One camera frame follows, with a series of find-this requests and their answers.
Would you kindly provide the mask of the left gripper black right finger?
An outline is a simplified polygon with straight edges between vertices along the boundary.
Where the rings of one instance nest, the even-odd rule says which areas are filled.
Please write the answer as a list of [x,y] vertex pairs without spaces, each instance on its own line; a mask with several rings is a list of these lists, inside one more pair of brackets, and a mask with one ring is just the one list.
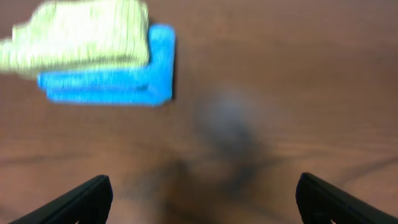
[[295,193],[303,224],[397,224],[397,218],[304,172]]

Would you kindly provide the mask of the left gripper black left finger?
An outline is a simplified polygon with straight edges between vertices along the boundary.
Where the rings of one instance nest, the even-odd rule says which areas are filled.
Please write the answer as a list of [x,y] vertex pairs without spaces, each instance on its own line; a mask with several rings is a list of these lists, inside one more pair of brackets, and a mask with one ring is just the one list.
[[113,190],[107,175],[97,175],[10,224],[105,224]]

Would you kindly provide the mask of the light green cloth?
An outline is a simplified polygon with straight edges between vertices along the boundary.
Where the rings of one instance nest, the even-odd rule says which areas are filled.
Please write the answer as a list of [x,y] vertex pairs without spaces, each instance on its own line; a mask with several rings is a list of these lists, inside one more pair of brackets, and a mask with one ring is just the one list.
[[1,72],[138,67],[149,62],[144,1],[44,1],[1,39]]

